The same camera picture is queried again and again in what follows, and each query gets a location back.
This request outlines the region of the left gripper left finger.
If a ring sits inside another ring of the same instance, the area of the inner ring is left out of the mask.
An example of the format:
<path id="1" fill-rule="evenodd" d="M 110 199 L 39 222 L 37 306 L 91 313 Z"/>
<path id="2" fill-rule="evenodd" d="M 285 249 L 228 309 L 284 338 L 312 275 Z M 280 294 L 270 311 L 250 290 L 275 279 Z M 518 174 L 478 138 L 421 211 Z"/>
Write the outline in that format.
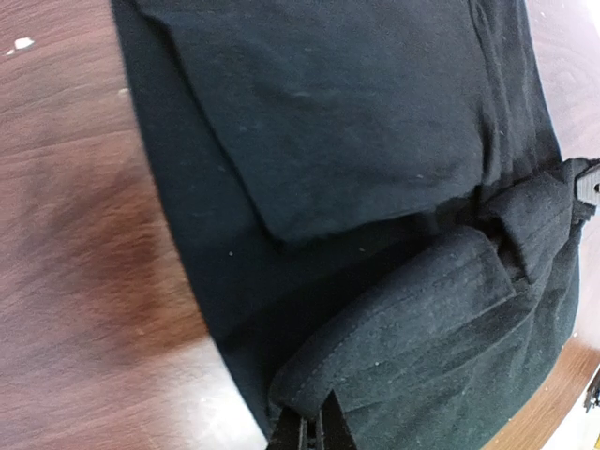
<path id="1" fill-rule="evenodd" d="M 295 411 L 285 408 L 275 426 L 266 450 L 307 450 L 307 421 Z"/>

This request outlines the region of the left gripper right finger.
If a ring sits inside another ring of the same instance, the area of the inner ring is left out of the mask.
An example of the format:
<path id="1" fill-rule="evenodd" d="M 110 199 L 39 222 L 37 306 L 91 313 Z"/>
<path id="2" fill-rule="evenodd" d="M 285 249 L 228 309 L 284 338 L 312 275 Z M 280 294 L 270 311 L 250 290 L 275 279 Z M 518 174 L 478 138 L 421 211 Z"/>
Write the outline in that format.
<path id="1" fill-rule="evenodd" d="M 316 448 L 319 450 L 357 449 L 334 391 L 331 391 L 324 401 L 316 421 Z"/>

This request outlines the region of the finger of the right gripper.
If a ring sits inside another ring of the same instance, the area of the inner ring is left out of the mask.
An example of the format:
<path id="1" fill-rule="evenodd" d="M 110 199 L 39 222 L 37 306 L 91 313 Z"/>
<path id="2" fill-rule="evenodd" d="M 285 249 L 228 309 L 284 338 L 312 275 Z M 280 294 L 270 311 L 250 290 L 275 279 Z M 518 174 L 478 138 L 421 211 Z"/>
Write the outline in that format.
<path id="1" fill-rule="evenodd" d="M 599 159 L 569 158 L 562 164 L 566 179 L 566 203 L 599 206 Z"/>

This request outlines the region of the black t-shirt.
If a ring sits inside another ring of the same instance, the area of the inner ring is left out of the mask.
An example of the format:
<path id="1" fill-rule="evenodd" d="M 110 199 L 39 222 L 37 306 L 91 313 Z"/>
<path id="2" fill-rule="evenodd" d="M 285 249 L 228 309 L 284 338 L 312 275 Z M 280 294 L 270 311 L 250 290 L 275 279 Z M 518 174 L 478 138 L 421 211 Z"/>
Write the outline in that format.
<path id="1" fill-rule="evenodd" d="M 478 449 L 552 370 L 592 206 L 521 1 L 115 1 L 166 219 L 264 434 Z"/>

